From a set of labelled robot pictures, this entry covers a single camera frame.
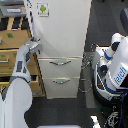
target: drawer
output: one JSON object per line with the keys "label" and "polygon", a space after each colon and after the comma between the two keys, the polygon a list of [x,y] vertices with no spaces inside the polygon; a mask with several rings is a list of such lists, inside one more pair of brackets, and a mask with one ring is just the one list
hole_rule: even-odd
{"label": "drawer", "polygon": [[[18,49],[0,50],[0,66],[14,66]],[[28,65],[35,65],[34,57],[30,54],[30,62]]]}
{"label": "drawer", "polygon": [[46,96],[53,98],[76,98],[79,78],[43,79]]}
{"label": "drawer", "polygon": [[[30,88],[31,88],[32,92],[38,93],[41,91],[41,88],[39,86],[39,77],[38,76],[33,76],[33,77],[35,77],[35,79],[33,79],[31,81]],[[4,87],[8,86],[9,79],[10,79],[10,77],[3,77],[3,80],[0,79],[0,91],[2,91],[2,89]]]}
{"label": "drawer", "polygon": [[[27,66],[31,75],[38,75],[38,70],[36,66]],[[0,67],[0,77],[1,76],[11,76],[14,67]]]}
{"label": "drawer", "polygon": [[38,59],[43,78],[78,77],[82,58]]}
{"label": "drawer", "polygon": [[19,48],[22,46],[26,40],[28,39],[27,30],[5,30],[0,31],[0,39],[2,42],[0,43],[0,48]]}

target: white drawer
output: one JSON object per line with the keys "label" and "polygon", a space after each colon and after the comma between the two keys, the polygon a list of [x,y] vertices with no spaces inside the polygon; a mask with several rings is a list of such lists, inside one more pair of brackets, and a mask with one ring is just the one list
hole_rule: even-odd
{"label": "white drawer", "polygon": [[82,59],[39,59],[42,78],[79,77]]}
{"label": "white drawer", "polygon": [[77,97],[79,78],[43,79],[43,82],[47,99]]}

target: black cable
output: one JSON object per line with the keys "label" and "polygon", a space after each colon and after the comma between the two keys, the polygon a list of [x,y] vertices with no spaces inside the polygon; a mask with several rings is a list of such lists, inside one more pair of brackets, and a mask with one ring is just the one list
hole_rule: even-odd
{"label": "black cable", "polygon": [[104,3],[106,0],[97,0],[99,3]]}

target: green label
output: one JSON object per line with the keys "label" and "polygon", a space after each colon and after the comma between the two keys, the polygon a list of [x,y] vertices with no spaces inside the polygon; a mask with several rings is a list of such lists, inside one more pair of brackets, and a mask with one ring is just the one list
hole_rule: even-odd
{"label": "green label", "polygon": [[13,56],[16,58],[17,53],[13,53]]}
{"label": "green label", "polygon": [[1,57],[6,57],[5,55],[0,55]]}
{"label": "green label", "polygon": [[40,7],[40,11],[42,11],[42,13],[44,13],[45,10],[46,10],[46,7],[45,7],[44,5],[41,5],[41,7]]}
{"label": "green label", "polygon": [[9,69],[13,69],[13,67],[9,67]]}
{"label": "green label", "polygon": [[7,35],[8,35],[8,38],[13,38],[12,33],[7,33]]}

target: white panel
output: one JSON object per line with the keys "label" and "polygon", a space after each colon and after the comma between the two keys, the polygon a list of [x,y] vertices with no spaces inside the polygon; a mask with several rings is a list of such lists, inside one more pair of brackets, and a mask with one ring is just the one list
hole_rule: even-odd
{"label": "white panel", "polygon": [[[36,35],[41,38],[43,44],[38,57],[82,56],[91,0],[30,0],[30,2]],[[48,3],[48,17],[38,15],[38,2]]]}
{"label": "white panel", "polygon": [[[50,62],[66,62],[65,65],[55,65]],[[38,60],[42,78],[58,78],[58,77],[79,77],[82,65],[82,59],[44,59]]]}
{"label": "white panel", "polygon": [[79,79],[74,78],[64,84],[58,84],[52,79],[43,79],[46,96],[53,98],[76,98],[78,92]]}

